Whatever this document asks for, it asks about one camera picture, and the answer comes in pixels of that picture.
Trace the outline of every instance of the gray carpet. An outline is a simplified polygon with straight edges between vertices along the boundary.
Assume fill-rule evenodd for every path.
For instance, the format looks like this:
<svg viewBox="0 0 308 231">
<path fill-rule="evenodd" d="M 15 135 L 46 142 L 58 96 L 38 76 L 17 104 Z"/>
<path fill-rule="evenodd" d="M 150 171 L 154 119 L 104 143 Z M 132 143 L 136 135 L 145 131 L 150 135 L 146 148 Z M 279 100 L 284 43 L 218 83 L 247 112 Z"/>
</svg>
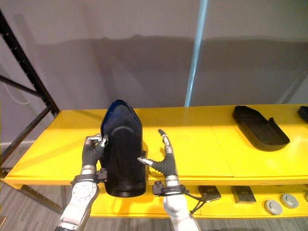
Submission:
<svg viewBox="0 0 308 231">
<path fill-rule="evenodd" d="M 26 148 L 18 148 L 5 163 L 13 166 Z M 33 189 L 61 204 L 60 187 L 33 186 Z M 1 231 L 53 231 L 60 215 L 1 183 Z M 308 218 L 289 219 L 198 219 L 203 231 L 308 231 Z M 170 231 L 169 219 L 90 218 L 85 231 Z"/>
</svg>

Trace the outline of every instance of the metal shelf frame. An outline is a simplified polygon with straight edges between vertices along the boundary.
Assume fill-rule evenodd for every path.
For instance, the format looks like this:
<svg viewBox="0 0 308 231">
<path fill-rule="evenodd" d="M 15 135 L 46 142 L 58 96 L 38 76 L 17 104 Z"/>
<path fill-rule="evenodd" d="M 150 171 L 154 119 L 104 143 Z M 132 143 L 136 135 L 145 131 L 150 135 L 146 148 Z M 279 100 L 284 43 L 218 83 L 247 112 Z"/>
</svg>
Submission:
<svg viewBox="0 0 308 231">
<path fill-rule="evenodd" d="M 32 122 L 16 137 L 16 139 L 1 153 L 0 167 L 2 167 L 3 163 L 11 156 L 11 154 L 18 147 L 18 145 L 39 124 L 39 122 L 49 112 L 51 112 L 53 116 L 56 117 L 58 113 L 60 112 L 60 109 L 58 108 L 58 106 L 52 99 L 51 95 L 48 93 L 47 89 L 45 88 L 44 84 L 40 80 L 38 74 L 36 73 L 29 59 L 27 58 L 22 47 L 20 46 L 18 40 L 16 39 L 14 33 L 12 32 L 1 10 L 0 10 L 0 33 L 4 41 L 6 42 L 7 46 L 11 50 L 12 54 L 14 55 L 15 59 L 19 63 L 20 67 L 24 71 L 25 75 L 28 77 L 31 84 L 35 88 L 35 90 L 32 90 L 19 83 L 16 83 L 15 81 L 12 81 L 4 76 L 0 76 L 0 81 L 10 86 L 13 86 L 15 88 L 18 88 L 20 90 L 23 90 L 29 94 L 40 97 L 46 105 L 46 108 L 42 110 L 42 112 L 38 114 L 32 120 Z M 11 168 L 1 168 L 1 172 L 0 172 L 1 178 L 4 178 L 8 174 L 10 169 Z M 63 211 L 63 207 L 66 206 L 66 190 L 65 190 L 65 186 L 60 186 L 60 187 L 61 187 L 62 206 L 49 200 L 48 198 L 38 193 L 37 191 L 31 189 L 27 185 L 23 185 L 22 188 L 19 189 L 18 191 L 20 191 L 22 194 L 26 195 L 27 197 L 37 201 L 38 203 L 46 206 L 52 211 L 55 211 L 61 214 Z"/>
</svg>

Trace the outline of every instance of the lower shelf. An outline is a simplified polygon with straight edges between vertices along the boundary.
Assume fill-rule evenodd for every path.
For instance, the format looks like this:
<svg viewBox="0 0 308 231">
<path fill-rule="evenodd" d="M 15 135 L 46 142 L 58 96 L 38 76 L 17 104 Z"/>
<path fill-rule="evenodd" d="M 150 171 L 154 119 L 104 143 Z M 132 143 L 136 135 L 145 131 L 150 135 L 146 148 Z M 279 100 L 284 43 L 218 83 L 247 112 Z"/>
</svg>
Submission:
<svg viewBox="0 0 308 231">
<path fill-rule="evenodd" d="M 200 196 L 196 186 L 186 187 L 191 194 Z M 221 198 L 205 204 L 194 213 L 195 218 L 291 218 L 308 217 L 308 201 L 305 193 L 308 188 L 304 185 L 269 185 L 251 186 L 257 200 L 254 204 L 236 204 L 230 186 L 217 186 Z M 297 208 L 285 207 L 280 196 L 284 193 L 293 195 L 299 202 Z M 197 201 L 186 196 L 188 209 L 191 210 Z M 264 208 L 266 200 L 275 200 L 282 206 L 280 215 L 271 215 Z M 163 197 L 155 197 L 152 187 L 147 186 L 146 193 L 139 197 L 118 198 L 108 195 L 100 184 L 100 194 L 95 200 L 92 217 L 127 217 L 127 218 L 168 218 L 163 208 Z"/>
</svg>

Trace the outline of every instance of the gray wall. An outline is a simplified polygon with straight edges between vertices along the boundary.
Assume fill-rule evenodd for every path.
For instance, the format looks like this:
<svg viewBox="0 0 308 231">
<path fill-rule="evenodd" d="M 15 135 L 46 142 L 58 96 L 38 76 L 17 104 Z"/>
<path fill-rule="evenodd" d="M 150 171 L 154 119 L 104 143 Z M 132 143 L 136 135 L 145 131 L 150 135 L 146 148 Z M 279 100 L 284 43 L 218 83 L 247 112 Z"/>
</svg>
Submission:
<svg viewBox="0 0 308 231">
<path fill-rule="evenodd" d="M 2 0 L 1 10 L 61 110 L 183 106 L 197 0 Z M 192 105 L 308 103 L 308 1 L 211 0 Z M 0 39 L 0 73 L 31 86 Z M 0 85 L 1 142 L 43 108 Z M 27 138 L 34 140 L 49 115 Z"/>
</svg>

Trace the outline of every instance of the silver metal puck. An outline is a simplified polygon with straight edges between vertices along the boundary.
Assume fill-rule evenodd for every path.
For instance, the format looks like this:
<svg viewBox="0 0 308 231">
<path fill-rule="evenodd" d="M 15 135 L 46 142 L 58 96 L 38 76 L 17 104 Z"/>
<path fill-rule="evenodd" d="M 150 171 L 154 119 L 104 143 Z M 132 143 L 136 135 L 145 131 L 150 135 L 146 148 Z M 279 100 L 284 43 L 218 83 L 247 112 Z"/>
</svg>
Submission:
<svg viewBox="0 0 308 231">
<path fill-rule="evenodd" d="M 281 196 L 281 202 L 284 206 L 288 208 L 297 208 L 298 207 L 298 201 L 295 197 L 293 197 L 291 194 L 285 193 Z"/>
<path fill-rule="evenodd" d="M 268 200 L 264 204 L 266 211 L 273 215 L 279 215 L 282 213 L 282 207 L 277 201 Z"/>
</svg>

